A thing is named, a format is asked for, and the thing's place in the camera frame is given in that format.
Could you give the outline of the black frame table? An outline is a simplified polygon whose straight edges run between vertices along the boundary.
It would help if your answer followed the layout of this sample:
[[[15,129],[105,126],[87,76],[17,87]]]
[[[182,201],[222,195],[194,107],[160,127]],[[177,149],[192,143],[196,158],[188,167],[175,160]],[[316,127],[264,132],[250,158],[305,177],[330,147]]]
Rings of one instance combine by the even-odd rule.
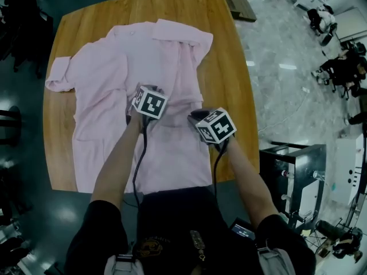
[[[314,171],[326,171],[324,144],[300,145],[272,142],[273,147],[259,151],[260,176],[288,226],[300,234],[314,230],[321,208],[325,181],[313,178]],[[294,174],[286,178],[282,171]]]

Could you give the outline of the white panel box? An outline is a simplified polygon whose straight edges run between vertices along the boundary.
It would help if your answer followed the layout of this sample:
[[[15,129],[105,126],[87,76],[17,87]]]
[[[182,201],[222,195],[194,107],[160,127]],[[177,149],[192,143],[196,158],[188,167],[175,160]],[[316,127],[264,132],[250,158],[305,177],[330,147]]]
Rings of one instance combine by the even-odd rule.
[[[355,198],[364,161],[364,135],[339,138],[336,141],[335,189],[333,200],[350,205]]]

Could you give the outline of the black ergonomic chair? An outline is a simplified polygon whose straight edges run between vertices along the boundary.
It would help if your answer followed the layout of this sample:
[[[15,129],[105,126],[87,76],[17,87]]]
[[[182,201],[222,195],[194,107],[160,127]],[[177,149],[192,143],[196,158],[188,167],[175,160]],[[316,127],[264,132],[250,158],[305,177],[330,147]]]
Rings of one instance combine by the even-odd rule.
[[[37,0],[4,0],[0,3],[0,61],[14,58],[13,71],[25,61],[34,62],[41,78],[41,61],[49,46],[53,18]]]

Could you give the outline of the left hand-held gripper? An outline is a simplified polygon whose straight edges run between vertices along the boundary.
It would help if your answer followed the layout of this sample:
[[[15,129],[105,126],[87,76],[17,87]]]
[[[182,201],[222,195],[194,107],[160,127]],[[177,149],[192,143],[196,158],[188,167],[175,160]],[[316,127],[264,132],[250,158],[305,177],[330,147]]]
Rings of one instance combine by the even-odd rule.
[[[140,85],[135,92],[127,97],[126,124],[131,120],[131,111],[135,109],[142,115],[142,124],[148,125],[159,120],[165,110],[168,97],[163,89],[156,85]]]

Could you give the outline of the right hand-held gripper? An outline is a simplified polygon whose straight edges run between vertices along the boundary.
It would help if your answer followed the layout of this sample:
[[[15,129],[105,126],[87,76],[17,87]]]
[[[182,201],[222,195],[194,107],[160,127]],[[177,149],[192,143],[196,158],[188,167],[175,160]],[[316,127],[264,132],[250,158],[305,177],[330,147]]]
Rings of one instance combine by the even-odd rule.
[[[224,108],[196,109],[188,115],[189,123],[198,130],[204,142],[220,152],[237,128]]]

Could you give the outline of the person's right forearm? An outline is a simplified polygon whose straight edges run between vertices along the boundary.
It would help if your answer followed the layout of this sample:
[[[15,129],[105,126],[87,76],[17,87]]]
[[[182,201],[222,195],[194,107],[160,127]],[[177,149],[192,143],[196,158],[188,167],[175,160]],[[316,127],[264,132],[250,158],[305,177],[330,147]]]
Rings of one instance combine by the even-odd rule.
[[[244,208],[252,226],[257,228],[265,218],[278,214],[270,191],[232,136],[229,138],[227,154]]]

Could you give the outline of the pink shirt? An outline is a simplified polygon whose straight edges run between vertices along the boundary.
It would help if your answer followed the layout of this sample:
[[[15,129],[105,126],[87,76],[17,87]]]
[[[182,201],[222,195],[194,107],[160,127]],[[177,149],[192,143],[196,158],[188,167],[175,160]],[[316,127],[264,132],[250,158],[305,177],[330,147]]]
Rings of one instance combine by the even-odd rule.
[[[159,19],[114,26],[73,57],[55,59],[45,86],[76,93],[72,148],[79,192],[93,191],[127,127],[127,97],[147,84],[163,89],[168,101],[136,144],[126,191],[149,194],[212,183],[208,146],[188,121],[202,106],[197,68],[212,42],[211,33]]]

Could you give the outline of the person's left forearm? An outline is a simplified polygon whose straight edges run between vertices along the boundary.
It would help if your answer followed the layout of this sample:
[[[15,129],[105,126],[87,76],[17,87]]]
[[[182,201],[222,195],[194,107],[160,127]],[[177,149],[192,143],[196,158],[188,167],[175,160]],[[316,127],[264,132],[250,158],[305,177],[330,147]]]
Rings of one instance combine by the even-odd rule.
[[[121,208],[141,129],[142,115],[133,112],[129,124],[97,176],[91,202],[105,201]]]

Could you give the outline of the person's black t-shirt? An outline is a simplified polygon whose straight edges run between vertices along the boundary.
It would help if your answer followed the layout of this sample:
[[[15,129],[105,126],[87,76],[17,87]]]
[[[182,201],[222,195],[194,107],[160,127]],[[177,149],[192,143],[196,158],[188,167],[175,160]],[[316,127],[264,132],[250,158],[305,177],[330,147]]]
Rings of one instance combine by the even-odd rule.
[[[198,257],[190,231],[200,233],[205,261]],[[268,246],[287,252],[295,275],[315,274],[315,255],[304,239],[278,215],[265,218],[255,240],[234,233],[213,194],[204,187],[146,195],[138,213],[135,258],[144,275],[264,275],[257,250]],[[105,201],[91,202],[65,260],[65,275],[103,275],[107,261],[129,251],[120,210]]]

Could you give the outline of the black scooter with white cover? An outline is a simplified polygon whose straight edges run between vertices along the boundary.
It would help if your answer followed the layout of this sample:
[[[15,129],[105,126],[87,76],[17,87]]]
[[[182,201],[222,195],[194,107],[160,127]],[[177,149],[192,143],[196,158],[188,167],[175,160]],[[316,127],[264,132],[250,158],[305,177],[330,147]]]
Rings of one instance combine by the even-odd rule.
[[[327,46],[336,34],[338,27],[333,9],[329,5],[323,4],[322,7],[308,10],[307,19],[316,36],[322,36],[320,45]]]

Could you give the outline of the black screen device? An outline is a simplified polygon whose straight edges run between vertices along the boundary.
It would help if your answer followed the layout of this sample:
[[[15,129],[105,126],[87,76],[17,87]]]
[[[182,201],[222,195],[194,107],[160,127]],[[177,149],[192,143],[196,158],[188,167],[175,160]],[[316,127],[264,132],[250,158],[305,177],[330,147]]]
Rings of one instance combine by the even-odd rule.
[[[241,237],[245,237],[251,240],[255,240],[255,231],[250,223],[247,221],[236,218],[231,224],[230,229]]]

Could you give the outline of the metal keychain pendant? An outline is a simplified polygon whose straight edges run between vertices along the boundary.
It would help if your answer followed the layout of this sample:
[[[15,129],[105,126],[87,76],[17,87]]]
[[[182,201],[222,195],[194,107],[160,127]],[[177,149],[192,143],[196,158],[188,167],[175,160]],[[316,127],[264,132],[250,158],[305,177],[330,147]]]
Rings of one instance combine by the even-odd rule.
[[[192,238],[193,241],[193,245],[195,247],[195,249],[198,250],[198,257],[201,261],[205,261],[205,254],[204,254],[204,250],[205,250],[205,244],[204,241],[202,240],[202,237],[200,235],[200,233],[196,230],[191,230],[190,231],[190,236]]]

